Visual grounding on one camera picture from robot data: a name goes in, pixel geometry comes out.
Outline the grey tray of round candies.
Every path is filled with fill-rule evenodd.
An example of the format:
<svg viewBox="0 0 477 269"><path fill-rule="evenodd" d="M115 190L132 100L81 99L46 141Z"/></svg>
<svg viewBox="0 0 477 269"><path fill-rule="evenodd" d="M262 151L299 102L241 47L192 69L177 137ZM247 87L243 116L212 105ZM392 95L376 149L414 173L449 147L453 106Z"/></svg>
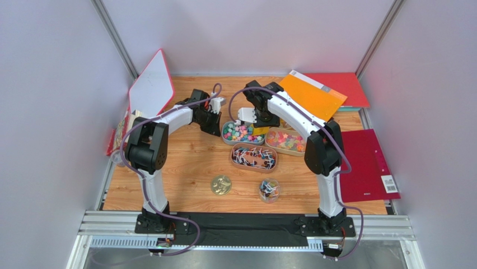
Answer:
<svg viewBox="0 0 477 269"><path fill-rule="evenodd" d="M251 123L236 124L233 121L226 122L222 126L221 137L227 145L235 145L237 143L262 145L265 142L265 135L257 134L255 127Z"/></svg>

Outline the beige tray of star candies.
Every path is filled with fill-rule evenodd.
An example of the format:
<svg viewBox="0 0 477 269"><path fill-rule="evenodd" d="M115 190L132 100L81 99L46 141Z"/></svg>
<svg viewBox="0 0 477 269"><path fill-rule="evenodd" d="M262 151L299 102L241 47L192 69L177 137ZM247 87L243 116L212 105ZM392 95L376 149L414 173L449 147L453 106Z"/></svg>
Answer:
<svg viewBox="0 0 477 269"><path fill-rule="evenodd" d="M277 153L303 157L305 155L306 141L296 131L271 127L265 136L265 145Z"/></svg>

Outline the gold round lid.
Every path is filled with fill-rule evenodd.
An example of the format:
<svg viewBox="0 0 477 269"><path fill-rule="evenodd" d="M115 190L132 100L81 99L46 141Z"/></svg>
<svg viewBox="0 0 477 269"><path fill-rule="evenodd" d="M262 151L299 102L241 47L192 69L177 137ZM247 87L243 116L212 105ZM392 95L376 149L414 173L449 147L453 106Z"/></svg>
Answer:
<svg viewBox="0 0 477 269"><path fill-rule="evenodd" d="M219 196L227 194L232 188L232 182L226 175L218 175L211 181L211 191Z"/></svg>

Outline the yellow plastic scoop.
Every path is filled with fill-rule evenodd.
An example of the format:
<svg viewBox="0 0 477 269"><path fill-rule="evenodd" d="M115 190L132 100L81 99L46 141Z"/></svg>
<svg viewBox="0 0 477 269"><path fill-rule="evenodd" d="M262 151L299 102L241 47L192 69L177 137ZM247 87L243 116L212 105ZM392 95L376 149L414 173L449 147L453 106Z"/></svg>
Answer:
<svg viewBox="0 0 477 269"><path fill-rule="evenodd" d="M270 127L254 127L252 131L253 136L261 136L268 133Z"/></svg>

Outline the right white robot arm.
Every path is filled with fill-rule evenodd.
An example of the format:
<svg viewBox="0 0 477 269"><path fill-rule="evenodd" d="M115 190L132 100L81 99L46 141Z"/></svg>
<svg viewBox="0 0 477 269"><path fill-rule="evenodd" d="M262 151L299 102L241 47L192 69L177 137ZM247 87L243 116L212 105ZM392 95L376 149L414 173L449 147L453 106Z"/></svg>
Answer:
<svg viewBox="0 0 477 269"><path fill-rule="evenodd" d="M312 115L275 82L261 86L253 80L241 92L253 107L238 112L239 120L255 127L277 127L284 120L306 140L304 161L316 174L320 191L318 214L330 227L342 223L347 213L339 192L339 175L341 165L349 161L337 122Z"/></svg>

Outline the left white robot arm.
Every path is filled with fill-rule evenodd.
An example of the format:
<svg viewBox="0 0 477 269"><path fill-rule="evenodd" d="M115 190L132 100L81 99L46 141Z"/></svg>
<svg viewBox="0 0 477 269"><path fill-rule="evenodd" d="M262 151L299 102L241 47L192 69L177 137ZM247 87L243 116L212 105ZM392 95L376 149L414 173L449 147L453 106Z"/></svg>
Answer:
<svg viewBox="0 0 477 269"><path fill-rule="evenodd" d="M162 168L167 159L169 135L183 126L196 123L200 130L220 136L221 107L225 99L219 93L207 94L194 89L189 98L153 118L137 118L127 132L128 143L123 159L138 174L143 193L141 217L165 226L174 219L169 214L165 196Z"/></svg>

